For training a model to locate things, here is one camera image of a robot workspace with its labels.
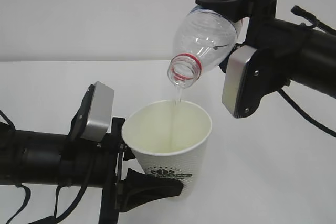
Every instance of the black logo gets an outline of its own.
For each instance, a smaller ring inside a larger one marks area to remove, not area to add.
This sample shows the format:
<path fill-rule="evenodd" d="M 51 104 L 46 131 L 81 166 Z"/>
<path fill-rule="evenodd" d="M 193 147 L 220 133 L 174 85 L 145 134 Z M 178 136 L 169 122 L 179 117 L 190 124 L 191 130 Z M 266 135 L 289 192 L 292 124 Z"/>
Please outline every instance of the black logo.
<path fill-rule="evenodd" d="M 173 178 L 178 180 L 184 180 L 193 176 L 191 173 L 183 173 L 180 169 L 168 168 L 168 167 L 148 167 L 145 172 L 148 175 L 159 178 Z"/>

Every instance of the black cable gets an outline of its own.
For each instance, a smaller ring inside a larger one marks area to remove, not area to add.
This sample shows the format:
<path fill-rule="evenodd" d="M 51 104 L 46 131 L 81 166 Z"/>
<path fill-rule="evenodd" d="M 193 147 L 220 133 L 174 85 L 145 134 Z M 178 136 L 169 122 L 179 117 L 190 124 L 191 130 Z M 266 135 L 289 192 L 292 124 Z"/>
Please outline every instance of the black cable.
<path fill-rule="evenodd" d="M 0 116 L 6 121 L 6 123 L 9 125 L 10 129 L 15 132 L 15 125 L 12 123 L 12 121 L 0 110 Z"/>
<path fill-rule="evenodd" d="M 289 97 L 284 90 L 280 89 L 278 90 L 279 94 L 301 115 L 304 119 L 306 119 L 308 122 L 319 128 L 320 130 L 326 132 L 327 134 L 336 137 L 336 132 L 331 130 L 330 128 L 324 126 L 323 124 L 316 121 L 314 118 L 312 118 L 310 115 L 308 115 L 305 111 L 303 111 L 302 108 L 300 108 L 295 101 L 292 100 L 291 97 Z"/>
<path fill-rule="evenodd" d="M 80 187 L 78 193 L 77 193 L 77 196 L 75 197 L 75 199 L 73 200 L 73 202 L 71 203 L 71 205 L 68 207 L 67 210 L 64 211 L 63 214 L 61 214 L 59 217 L 57 217 L 55 219 L 55 223 L 60 223 L 61 221 L 63 221 L 65 218 L 67 218 L 71 213 L 72 211 L 78 206 L 80 200 L 82 199 L 85 191 L 86 191 L 86 188 L 88 187 L 89 185 L 89 180 L 90 180 L 90 177 L 92 175 L 92 172 L 93 172 L 93 168 L 95 166 L 95 162 L 96 162 L 96 153 L 93 154 L 93 157 L 91 158 L 91 162 L 90 162 L 90 165 L 89 165 L 89 168 L 88 168 L 88 171 L 86 173 L 86 176 L 85 176 L 85 179 L 84 179 L 84 182 L 82 184 L 82 186 Z"/>
<path fill-rule="evenodd" d="M 15 132 L 16 132 L 14 123 L 12 123 L 12 121 L 1 110 L 0 110 L 0 116 L 6 121 L 6 123 L 9 126 L 9 128 L 12 130 L 12 134 L 11 134 L 11 139 L 12 139 L 14 137 L 14 135 L 15 135 Z M 9 144 L 9 141 L 11 139 L 8 139 L 7 142 L 3 146 L 2 145 L 0 146 L 0 148 L 6 148 L 8 146 L 8 144 Z"/>
<path fill-rule="evenodd" d="M 299 17 L 305 18 L 311 23 L 311 26 L 307 26 L 303 24 L 304 26 L 307 26 L 310 29 L 314 29 L 319 25 L 319 20 L 316 18 L 316 16 L 313 13 L 310 13 L 304 9 L 302 9 L 300 6 L 295 5 L 291 12 Z"/>
<path fill-rule="evenodd" d="M 322 31 L 325 31 L 328 34 L 336 35 L 336 30 L 331 28 L 330 26 L 326 25 L 322 21 L 319 20 L 319 23 L 317 25 L 318 28 L 320 28 Z"/>
<path fill-rule="evenodd" d="M 19 210 L 12 217 L 10 217 L 10 219 L 6 222 L 6 224 L 9 224 L 23 209 L 25 209 L 25 207 L 28 205 L 30 196 L 32 194 L 32 192 L 27 186 L 23 186 L 20 184 L 20 185 L 17 185 L 16 187 L 23 188 L 25 190 L 25 199 L 22 203 L 22 206 L 19 208 Z"/>

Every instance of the bottle neck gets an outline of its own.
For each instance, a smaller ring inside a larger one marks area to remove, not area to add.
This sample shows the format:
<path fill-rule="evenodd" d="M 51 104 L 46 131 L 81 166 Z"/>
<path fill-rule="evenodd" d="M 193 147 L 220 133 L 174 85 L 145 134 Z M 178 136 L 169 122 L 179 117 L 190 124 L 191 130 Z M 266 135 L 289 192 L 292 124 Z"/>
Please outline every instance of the bottle neck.
<path fill-rule="evenodd" d="M 197 81 L 202 72 L 199 59 L 191 54 L 174 57 L 168 67 L 168 78 L 177 87 L 185 89 Z"/>

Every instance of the paper cup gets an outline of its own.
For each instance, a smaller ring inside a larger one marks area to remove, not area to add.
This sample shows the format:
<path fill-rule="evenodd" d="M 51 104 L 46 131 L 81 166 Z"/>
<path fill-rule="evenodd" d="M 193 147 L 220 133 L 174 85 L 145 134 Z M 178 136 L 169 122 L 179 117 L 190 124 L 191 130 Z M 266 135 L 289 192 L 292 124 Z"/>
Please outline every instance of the paper cup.
<path fill-rule="evenodd" d="M 122 137 L 146 174 L 180 180 L 181 196 L 186 196 L 198 176 L 211 129 L 211 118 L 199 105 L 181 101 L 175 106 L 175 101 L 165 100 L 126 119 Z"/>

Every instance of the clear plastic bottle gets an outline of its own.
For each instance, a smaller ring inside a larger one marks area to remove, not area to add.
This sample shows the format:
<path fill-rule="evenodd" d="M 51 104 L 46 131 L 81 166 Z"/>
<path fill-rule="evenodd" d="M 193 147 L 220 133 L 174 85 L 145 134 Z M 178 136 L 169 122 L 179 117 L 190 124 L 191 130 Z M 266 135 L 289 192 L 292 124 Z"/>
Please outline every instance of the clear plastic bottle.
<path fill-rule="evenodd" d="M 192 9 L 175 34 L 169 80 L 177 87 L 188 88 L 203 72 L 218 66 L 234 47 L 242 23 L 232 23 L 200 6 Z"/>

